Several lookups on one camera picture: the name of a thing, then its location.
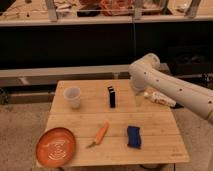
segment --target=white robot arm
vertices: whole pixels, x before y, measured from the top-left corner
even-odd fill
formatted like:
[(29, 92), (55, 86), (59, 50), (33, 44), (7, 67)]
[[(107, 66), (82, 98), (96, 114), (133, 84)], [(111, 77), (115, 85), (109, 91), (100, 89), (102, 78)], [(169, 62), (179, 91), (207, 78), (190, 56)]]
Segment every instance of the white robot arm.
[(137, 93), (150, 85), (213, 124), (213, 91), (163, 74), (159, 66), (153, 53), (133, 62), (129, 68), (133, 90)]

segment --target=white cup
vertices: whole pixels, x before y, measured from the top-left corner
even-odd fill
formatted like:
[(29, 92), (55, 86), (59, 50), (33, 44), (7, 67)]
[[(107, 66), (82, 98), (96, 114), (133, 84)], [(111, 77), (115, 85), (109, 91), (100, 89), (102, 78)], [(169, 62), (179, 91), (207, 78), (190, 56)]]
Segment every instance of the white cup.
[(69, 101), (73, 109), (79, 108), (80, 106), (80, 88), (69, 87), (64, 90), (64, 98)]

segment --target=floor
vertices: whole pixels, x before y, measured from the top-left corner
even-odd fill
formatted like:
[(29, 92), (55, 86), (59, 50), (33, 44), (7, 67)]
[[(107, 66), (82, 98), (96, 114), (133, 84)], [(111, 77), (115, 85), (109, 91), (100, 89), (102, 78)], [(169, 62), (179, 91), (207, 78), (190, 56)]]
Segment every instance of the floor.
[[(7, 105), (0, 105), (0, 170), (53, 171), (37, 168), (35, 146), (45, 129), (52, 94), (41, 100), (23, 96), (13, 97)], [(206, 171), (213, 149), (213, 127), (187, 109), (173, 110), (182, 133), (190, 162), (176, 164), (176, 171)], [(65, 168), (66, 171), (144, 171), (138, 165)], [(173, 171), (167, 165), (163, 171)]]

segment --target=blue sponge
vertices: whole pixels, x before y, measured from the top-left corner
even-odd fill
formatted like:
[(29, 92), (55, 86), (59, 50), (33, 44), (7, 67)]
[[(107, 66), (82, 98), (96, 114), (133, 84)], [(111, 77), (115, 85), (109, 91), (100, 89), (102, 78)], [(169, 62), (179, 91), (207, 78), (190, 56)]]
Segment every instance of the blue sponge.
[(129, 138), (128, 146), (133, 148), (141, 147), (140, 128), (135, 126), (128, 126), (127, 134)]

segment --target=plate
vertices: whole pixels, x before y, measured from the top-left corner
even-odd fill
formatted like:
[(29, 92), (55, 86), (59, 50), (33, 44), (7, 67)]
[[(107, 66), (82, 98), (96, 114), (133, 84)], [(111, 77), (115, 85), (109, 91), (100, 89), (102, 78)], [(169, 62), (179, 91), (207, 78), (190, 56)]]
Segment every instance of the plate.
[(60, 167), (71, 160), (75, 148), (75, 137), (70, 130), (61, 127), (54, 128), (39, 139), (36, 157), (45, 167)]

